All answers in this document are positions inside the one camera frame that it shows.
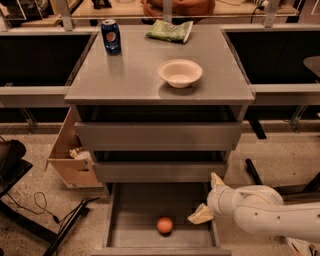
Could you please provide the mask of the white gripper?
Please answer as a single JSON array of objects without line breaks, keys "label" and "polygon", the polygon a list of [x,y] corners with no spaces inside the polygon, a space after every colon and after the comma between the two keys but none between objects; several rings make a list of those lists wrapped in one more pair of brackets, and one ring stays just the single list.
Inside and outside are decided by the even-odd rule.
[{"label": "white gripper", "polygon": [[241,201],[241,195],[226,186],[223,180],[215,173],[211,173],[211,191],[207,196],[207,205],[201,203],[188,220],[192,224],[202,224],[211,221],[214,215],[232,217],[236,206]]}]

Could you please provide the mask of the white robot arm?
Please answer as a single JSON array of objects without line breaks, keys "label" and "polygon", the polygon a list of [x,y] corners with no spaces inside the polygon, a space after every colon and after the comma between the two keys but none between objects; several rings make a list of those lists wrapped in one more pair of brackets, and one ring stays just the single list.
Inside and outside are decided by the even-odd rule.
[{"label": "white robot arm", "polygon": [[233,189],[212,172],[206,202],[201,203],[188,220],[198,225],[216,216],[232,218],[239,228],[250,234],[320,242],[319,202],[285,205],[281,195],[269,186]]}]

